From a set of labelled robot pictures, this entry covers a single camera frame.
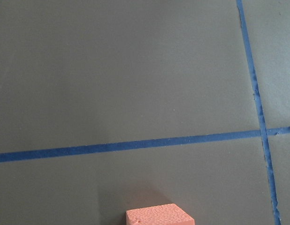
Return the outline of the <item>orange foam cube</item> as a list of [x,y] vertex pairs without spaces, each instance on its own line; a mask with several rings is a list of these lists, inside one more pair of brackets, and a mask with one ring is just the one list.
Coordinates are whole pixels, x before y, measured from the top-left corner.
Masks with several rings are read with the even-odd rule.
[[174,203],[126,211],[127,225],[195,225],[195,220]]

